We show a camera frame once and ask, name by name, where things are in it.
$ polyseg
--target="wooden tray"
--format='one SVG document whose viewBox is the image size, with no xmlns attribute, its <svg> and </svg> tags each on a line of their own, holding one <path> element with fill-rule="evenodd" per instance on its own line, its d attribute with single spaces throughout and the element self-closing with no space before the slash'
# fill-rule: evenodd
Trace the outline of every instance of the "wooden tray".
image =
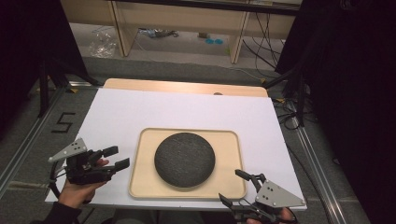
<svg viewBox="0 0 396 224">
<path fill-rule="evenodd" d="M 216 164 L 213 173 L 199 186 L 174 187 L 162 180 L 155 169 L 154 156 L 157 147 L 166 137 L 175 133 L 198 134 L 215 151 Z M 239 199 L 245 196 L 247 190 L 245 181 L 235 175 L 235 169 L 243 170 L 238 137 L 234 132 L 148 128 L 140 134 L 129 192 L 136 198 L 200 199 L 217 199 L 221 192 L 231 199 Z"/>
</svg>

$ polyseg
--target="black stand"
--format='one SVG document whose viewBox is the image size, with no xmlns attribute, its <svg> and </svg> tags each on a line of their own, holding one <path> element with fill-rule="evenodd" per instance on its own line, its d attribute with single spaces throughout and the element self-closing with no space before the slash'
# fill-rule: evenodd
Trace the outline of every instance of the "black stand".
<svg viewBox="0 0 396 224">
<path fill-rule="evenodd" d="M 282 91 L 283 95 L 286 98 L 290 98 L 297 91 L 298 101 L 295 116 L 299 121 L 299 127 L 304 127 L 304 85 L 306 74 L 315 72 L 312 70 L 313 68 L 315 68 L 315 63 L 317 63 L 318 60 L 322 57 L 324 50 L 326 49 L 325 47 L 328 43 L 329 38 L 332 36 L 335 24 L 339 20 L 340 12 L 341 9 L 339 8 L 339 6 L 332 6 L 331 10 L 328 10 L 326 18 L 318 25 L 318 28 L 310 37 L 303 51 L 303 54 L 300 57 L 300 60 L 298 60 L 297 64 L 295 64 L 292 69 L 284 73 L 282 76 L 262 85 L 265 89 L 268 90 L 276 84 L 287 80 L 288 83 Z"/>
</svg>

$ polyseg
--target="black round object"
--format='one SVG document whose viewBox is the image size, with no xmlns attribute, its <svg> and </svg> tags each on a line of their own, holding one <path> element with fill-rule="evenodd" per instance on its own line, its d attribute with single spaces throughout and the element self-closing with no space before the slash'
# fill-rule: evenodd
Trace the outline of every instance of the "black round object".
<svg viewBox="0 0 396 224">
<path fill-rule="evenodd" d="M 155 169 L 168 184 L 190 188 L 206 181 L 215 168 L 212 146 L 195 133 L 175 133 L 165 138 L 154 157 Z"/>
</svg>

